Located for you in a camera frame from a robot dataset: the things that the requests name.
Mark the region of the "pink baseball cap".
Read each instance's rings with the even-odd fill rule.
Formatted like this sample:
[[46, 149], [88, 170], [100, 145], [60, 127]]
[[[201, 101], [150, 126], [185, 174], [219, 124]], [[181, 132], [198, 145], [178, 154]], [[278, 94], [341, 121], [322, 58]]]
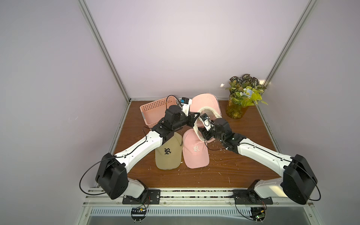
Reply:
[[183, 157], [190, 169], [202, 168], [209, 165], [208, 148], [201, 141], [193, 129], [187, 130], [183, 135]]

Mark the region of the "beige baseball cap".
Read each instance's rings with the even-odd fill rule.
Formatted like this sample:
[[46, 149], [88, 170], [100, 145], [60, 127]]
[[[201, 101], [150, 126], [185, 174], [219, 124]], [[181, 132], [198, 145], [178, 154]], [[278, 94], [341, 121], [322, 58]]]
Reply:
[[166, 143], [155, 149], [155, 162], [160, 170], [178, 168], [182, 161], [182, 136], [175, 132]]

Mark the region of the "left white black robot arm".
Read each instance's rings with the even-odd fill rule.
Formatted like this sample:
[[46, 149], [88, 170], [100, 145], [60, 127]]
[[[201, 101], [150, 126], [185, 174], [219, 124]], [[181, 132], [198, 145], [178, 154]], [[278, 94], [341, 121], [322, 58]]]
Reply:
[[95, 181], [112, 200], [122, 195], [140, 197], [145, 186], [139, 180], [128, 178], [128, 173], [151, 151], [170, 140], [176, 131], [184, 126], [194, 127], [199, 116], [199, 112], [184, 113], [180, 106], [170, 106], [165, 116], [140, 141], [116, 155], [104, 155]]

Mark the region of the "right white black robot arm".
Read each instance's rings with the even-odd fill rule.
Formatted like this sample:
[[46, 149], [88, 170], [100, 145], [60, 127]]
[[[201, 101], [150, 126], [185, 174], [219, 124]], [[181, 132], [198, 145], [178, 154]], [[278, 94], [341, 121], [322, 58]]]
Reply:
[[261, 146], [244, 135], [234, 133], [223, 118], [212, 121], [208, 116], [201, 116], [200, 121], [204, 127], [199, 130], [205, 140], [219, 140], [226, 150], [248, 157], [279, 175], [278, 179], [254, 183], [251, 190], [260, 198], [287, 197], [305, 205], [318, 188], [318, 180], [303, 156], [297, 154], [292, 157]]

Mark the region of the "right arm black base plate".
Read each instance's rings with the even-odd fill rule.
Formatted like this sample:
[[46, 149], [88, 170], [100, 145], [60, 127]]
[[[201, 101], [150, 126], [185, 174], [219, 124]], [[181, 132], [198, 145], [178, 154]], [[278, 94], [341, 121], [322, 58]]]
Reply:
[[235, 189], [232, 191], [233, 194], [230, 198], [235, 200], [236, 204], [246, 205], [272, 205], [273, 200], [271, 197], [261, 198], [255, 191], [247, 189]]

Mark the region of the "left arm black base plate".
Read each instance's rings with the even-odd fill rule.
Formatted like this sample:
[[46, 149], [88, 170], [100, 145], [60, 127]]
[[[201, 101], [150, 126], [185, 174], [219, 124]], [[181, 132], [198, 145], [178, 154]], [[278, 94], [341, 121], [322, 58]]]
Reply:
[[122, 204], [159, 204], [160, 194], [160, 189], [145, 189], [144, 192], [142, 192], [142, 194], [137, 198], [124, 196]]

